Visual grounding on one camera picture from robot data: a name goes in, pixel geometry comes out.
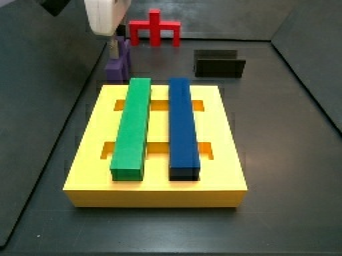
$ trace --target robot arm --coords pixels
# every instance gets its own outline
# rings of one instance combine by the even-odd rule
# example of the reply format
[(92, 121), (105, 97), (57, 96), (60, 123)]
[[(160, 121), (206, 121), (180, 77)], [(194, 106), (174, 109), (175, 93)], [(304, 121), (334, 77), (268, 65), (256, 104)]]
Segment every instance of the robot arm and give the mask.
[[(57, 16), (69, 0), (36, 0)], [(89, 26), (95, 35), (112, 36), (125, 16), (131, 0), (84, 0)]]
[(84, 0), (89, 26), (96, 35), (112, 36), (131, 0)]

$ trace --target gray wall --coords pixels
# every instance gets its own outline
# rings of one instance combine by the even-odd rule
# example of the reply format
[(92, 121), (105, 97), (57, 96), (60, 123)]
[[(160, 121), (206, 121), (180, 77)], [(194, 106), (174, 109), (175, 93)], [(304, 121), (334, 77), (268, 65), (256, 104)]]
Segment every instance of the gray wall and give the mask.
[(272, 44), (342, 131), (341, 13), (341, 0), (307, 0), (288, 16)]
[(144, 20), (148, 9), (160, 8), (162, 19), (182, 21), (183, 38), (271, 40), (300, 1), (132, 0), (128, 20)]

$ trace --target white object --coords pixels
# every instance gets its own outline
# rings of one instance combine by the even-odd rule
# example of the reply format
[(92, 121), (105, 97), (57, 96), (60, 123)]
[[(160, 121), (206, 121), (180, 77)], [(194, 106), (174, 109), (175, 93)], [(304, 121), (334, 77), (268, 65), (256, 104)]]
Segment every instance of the white object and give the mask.
[(131, 0), (84, 0), (93, 34), (112, 36), (124, 18)]

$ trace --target black block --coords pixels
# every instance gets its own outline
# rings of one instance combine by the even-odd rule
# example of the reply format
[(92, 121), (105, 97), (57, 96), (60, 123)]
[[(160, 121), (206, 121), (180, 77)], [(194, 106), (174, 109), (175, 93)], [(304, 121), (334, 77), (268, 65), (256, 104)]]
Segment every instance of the black block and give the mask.
[(195, 76), (240, 78), (246, 60), (236, 55), (235, 50), (195, 50)]

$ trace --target purple block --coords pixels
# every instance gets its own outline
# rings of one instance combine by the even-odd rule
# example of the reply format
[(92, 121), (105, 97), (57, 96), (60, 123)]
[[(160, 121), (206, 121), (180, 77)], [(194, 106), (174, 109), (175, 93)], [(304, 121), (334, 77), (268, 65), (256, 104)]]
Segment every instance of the purple block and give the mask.
[(131, 54), (129, 39), (123, 36), (116, 37), (119, 44), (119, 59), (109, 59), (105, 65), (107, 81), (123, 83), (129, 80)]

